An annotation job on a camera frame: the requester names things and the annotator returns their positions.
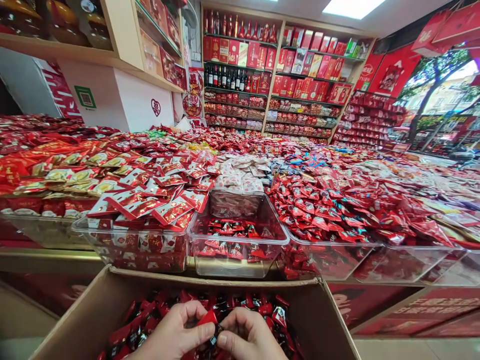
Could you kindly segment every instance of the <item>plastic bin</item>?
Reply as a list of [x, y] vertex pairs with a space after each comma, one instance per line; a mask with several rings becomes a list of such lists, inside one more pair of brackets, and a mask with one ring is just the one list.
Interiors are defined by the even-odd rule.
[[356, 269], [362, 283], [415, 283], [454, 249], [444, 246], [378, 248]]
[[[209, 235], [209, 224], [215, 219], [254, 222], [256, 232], [263, 238]], [[242, 194], [212, 190], [205, 210], [194, 215], [187, 233], [193, 247], [196, 273], [201, 276], [264, 278], [282, 246], [290, 240], [268, 196], [262, 192]], [[221, 249], [226, 246], [227, 255], [206, 253], [206, 249], [211, 249], [206, 242], [215, 241]], [[234, 250], [237, 250], [237, 258], [230, 256]], [[253, 251], [263, 256], [253, 256]]]
[[28, 215], [2, 215], [18, 230], [47, 249], [92, 250], [85, 238], [71, 230], [76, 219]]
[[300, 240], [289, 229], [292, 241], [303, 246], [324, 280], [346, 280], [379, 243], [347, 243]]
[[111, 220], [98, 220], [83, 217], [71, 228], [93, 246], [105, 264], [151, 273], [181, 273], [187, 268], [185, 231], [102, 228]]

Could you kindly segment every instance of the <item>finger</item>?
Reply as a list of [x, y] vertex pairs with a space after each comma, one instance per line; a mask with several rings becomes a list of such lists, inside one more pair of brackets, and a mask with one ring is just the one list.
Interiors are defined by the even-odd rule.
[[231, 331], [222, 331], [220, 335], [218, 335], [217, 345], [220, 349], [232, 354], [237, 360], [253, 359], [252, 344], [246, 342]]
[[181, 346], [185, 353], [208, 341], [215, 334], [215, 324], [208, 322], [191, 329], [185, 329], [181, 336]]

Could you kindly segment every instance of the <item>wooden shelf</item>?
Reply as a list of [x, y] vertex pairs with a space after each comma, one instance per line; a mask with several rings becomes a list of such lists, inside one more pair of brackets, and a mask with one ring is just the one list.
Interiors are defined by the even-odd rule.
[[148, 73], [122, 60], [115, 51], [5, 33], [0, 33], [0, 46], [46, 61], [57, 62], [58, 59], [67, 59], [116, 68], [159, 88], [175, 93], [184, 93], [183, 89], [156, 73]]

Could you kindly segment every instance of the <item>red sign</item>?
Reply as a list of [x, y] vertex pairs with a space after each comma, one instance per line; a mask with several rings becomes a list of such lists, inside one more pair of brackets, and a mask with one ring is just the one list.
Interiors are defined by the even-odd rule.
[[434, 289], [355, 335], [411, 335], [478, 308], [480, 288]]
[[386, 301], [398, 296], [405, 289], [403, 286], [339, 283], [329, 283], [328, 288], [347, 326], [365, 318], [369, 313], [378, 309]]

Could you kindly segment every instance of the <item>poster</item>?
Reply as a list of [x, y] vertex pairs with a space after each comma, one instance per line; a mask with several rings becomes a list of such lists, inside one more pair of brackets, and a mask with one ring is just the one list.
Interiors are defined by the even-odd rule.
[[480, 288], [434, 289], [355, 335], [409, 336], [479, 308]]

